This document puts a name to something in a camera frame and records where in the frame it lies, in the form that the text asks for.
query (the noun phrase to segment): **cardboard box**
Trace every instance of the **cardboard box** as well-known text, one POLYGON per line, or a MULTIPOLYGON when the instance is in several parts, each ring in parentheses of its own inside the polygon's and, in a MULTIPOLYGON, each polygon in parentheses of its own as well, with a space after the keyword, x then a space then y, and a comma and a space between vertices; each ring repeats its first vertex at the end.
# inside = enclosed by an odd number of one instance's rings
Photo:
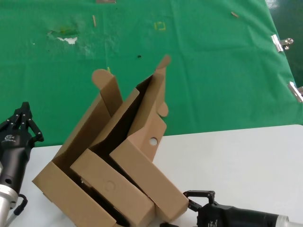
POLYGON ((169 61, 166 56, 124 102, 115 77, 95 71, 100 95, 34 179, 78 227, 145 227, 155 213, 170 222, 186 211, 187 198, 152 163, 166 130, 160 116, 168 114, 164 94, 169 61), (76 197, 85 200, 87 210, 75 206, 76 197))

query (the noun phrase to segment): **black cable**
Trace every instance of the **black cable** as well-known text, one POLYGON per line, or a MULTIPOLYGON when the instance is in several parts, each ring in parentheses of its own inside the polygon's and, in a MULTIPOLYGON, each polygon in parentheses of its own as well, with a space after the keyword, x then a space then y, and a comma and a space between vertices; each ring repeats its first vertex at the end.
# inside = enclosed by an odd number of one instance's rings
POLYGON ((19 197, 23 199, 23 201, 21 202, 21 204, 14 210, 14 215, 19 216, 22 211, 24 210, 25 206, 27 205, 27 198, 25 195, 23 194, 19 194, 19 197))

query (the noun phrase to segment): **wooden stick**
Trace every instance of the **wooden stick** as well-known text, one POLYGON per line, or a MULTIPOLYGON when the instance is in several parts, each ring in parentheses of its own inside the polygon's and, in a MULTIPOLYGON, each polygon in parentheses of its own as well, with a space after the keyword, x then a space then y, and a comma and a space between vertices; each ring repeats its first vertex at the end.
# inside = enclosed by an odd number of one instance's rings
POLYGON ((93 15, 94 26, 97 27, 95 15, 93 15))
POLYGON ((232 12, 232 15, 235 17, 239 17, 237 14, 235 14, 234 12, 232 12))

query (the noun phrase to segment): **circular hole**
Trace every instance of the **circular hole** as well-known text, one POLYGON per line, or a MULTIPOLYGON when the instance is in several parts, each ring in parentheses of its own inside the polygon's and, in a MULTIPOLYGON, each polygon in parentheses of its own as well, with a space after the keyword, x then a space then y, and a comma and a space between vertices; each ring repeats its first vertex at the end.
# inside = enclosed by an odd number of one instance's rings
POLYGON ((11 180, 10 179, 5 179, 5 182, 8 184, 11 184, 11 180))
POLYGON ((158 144, 158 141, 155 137, 150 138, 150 144, 152 146, 156 146, 158 144))

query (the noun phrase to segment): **green backdrop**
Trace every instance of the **green backdrop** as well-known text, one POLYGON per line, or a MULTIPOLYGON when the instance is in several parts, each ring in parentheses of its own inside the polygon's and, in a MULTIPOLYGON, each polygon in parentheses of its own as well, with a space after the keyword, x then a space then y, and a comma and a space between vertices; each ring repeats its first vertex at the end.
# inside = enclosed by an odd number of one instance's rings
POLYGON ((62 144, 98 92, 95 69, 126 98, 168 53, 166 135, 302 123, 273 34, 264 0, 1 0, 0 119, 29 101, 41 145, 62 144))

